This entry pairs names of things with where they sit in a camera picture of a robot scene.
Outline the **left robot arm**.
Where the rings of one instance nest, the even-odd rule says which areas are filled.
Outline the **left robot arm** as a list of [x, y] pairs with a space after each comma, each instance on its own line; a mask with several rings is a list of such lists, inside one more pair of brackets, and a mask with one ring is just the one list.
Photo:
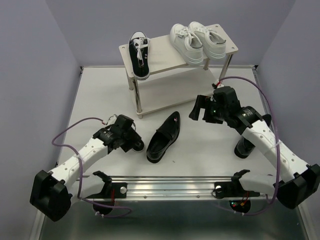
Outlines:
[[88, 202], [88, 197], [98, 194], [110, 199], [107, 204], [92, 202], [99, 209], [111, 212], [116, 208], [115, 198], [123, 197], [120, 186], [113, 186], [112, 178], [101, 171], [95, 171], [91, 179], [100, 178], [95, 185], [84, 184], [83, 174], [97, 161], [112, 151], [121, 148], [125, 153], [141, 152], [145, 144], [137, 133], [134, 120], [125, 115], [115, 115], [112, 124], [104, 123], [89, 141], [76, 150], [68, 146], [74, 154], [62, 165], [46, 172], [41, 170], [33, 180], [30, 203], [53, 222], [66, 215], [71, 206], [78, 202]]

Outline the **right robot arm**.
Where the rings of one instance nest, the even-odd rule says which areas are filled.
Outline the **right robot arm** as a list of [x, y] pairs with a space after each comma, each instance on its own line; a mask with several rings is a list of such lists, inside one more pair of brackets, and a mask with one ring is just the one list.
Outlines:
[[320, 167], [310, 165], [295, 155], [276, 138], [274, 131], [251, 106], [242, 107], [236, 91], [230, 86], [214, 90], [212, 96], [198, 95], [189, 118], [197, 121], [204, 109], [207, 123], [227, 125], [235, 129], [242, 141], [250, 142], [255, 149], [276, 168], [276, 176], [256, 175], [244, 169], [236, 172], [229, 182], [222, 182], [214, 190], [217, 199], [264, 194], [276, 196], [288, 209], [294, 209], [314, 194], [320, 184]]

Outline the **black canvas sneaker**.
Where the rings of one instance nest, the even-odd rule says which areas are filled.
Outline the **black canvas sneaker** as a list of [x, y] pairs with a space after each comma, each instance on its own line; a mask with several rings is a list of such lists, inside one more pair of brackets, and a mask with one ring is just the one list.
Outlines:
[[151, 40], [141, 31], [132, 34], [128, 42], [128, 51], [132, 65], [133, 76], [140, 81], [150, 75], [149, 48]]
[[137, 153], [143, 152], [144, 149], [145, 149], [145, 144], [142, 140], [137, 141], [132, 148], [132, 150]]

